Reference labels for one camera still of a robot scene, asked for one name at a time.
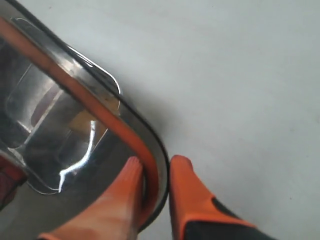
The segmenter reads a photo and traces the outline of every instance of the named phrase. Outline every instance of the silver metal surface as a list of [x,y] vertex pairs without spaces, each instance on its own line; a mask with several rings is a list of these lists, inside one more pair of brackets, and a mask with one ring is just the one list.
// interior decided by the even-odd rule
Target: silver metal surface
[[[105,96],[114,97],[106,86],[123,95],[111,74],[65,43],[62,49],[15,1],[0,0],[0,16],[90,89],[101,102]],[[99,76],[102,82],[93,76]],[[75,131],[71,123],[85,112],[84,108],[1,38],[0,81],[0,154],[26,170],[28,184],[37,192],[24,186],[18,193],[12,203],[18,209],[15,218],[8,227],[0,227],[0,239],[29,239],[29,236],[34,238],[41,231],[57,227],[92,203],[134,152],[107,129],[103,135],[94,132],[99,125],[94,119],[87,120],[85,136]],[[117,105],[117,114],[140,135],[156,157],[159,174],[158,202],[143,226],[146,227],[164,206],[169,163],[166,150],[153,129],[134,112],[132,106]],[[0,225],[6,226],[2,218],[6,219],[0,212]],[[27,218],[41,224],[32,224]],[[27,230],[15,231],[20,225]]]

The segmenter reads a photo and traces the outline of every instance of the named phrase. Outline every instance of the orange rubber gasket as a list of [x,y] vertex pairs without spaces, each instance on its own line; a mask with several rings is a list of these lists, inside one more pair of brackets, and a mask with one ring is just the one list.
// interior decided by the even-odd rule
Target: orange rubber gasket
[[94,117],[136,153],[143,164],[146,177],[146,198],[139,218],[139,225],[142,226],[153,213],[159,192],[157,163],[148,147],[127,124],[115,116],[86,87],[65,72],[53,59],[3,17],[0,17],[0,35],[49,77],[52,77],[56,83],[67,89]]

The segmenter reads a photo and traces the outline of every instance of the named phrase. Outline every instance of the stainless steel tray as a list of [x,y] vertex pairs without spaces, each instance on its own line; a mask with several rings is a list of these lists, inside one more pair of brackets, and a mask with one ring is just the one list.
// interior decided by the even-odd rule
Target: stainless steel tray
[[[157,206],[142,229],[148,226],[168,195],[169,161],[157,134],[128,103],[112,75],[59,40],[20,4],[0,0],[0,16],[94,94],[111,102],[116,114],[148,144],[159,174]],[[134,153],[108,129],[95,134],[92,128],[98,128],[99,122],[90,117],[85,117],[89,129],[72,126],[79,115],[87,116],[84,108],[1,38],[0,81],[0,154],[26,170],[33,189],[23,186],[14,202],[0,212],[0,238],[28,239],[81,212]]]

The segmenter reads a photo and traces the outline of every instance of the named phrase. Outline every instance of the metal pan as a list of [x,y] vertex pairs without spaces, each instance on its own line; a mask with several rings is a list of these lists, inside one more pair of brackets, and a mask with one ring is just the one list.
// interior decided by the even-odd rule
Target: metal pan
[[[114,77],[58,39],[16,1],[0,0],[0,17],[76,76],[147,143],[156,159],[159,185],[156,207],[141,230],[147,227],[168,195],[169,161],[158,135],[128,103]],[[1,38],[0,77],[0,153],[28,173],[31,187],[23,186],[0,212],[0,237],[34,237],[86,208],[135,153],[49,74]]]

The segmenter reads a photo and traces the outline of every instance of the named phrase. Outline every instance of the white floor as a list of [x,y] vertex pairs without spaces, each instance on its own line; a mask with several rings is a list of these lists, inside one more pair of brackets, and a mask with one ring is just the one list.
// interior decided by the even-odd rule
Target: white floor
[[[21,2],[109,70],[225,205],[276,238],[320,238],[320,1]],[[168,208],[140,239],[171,239]]]

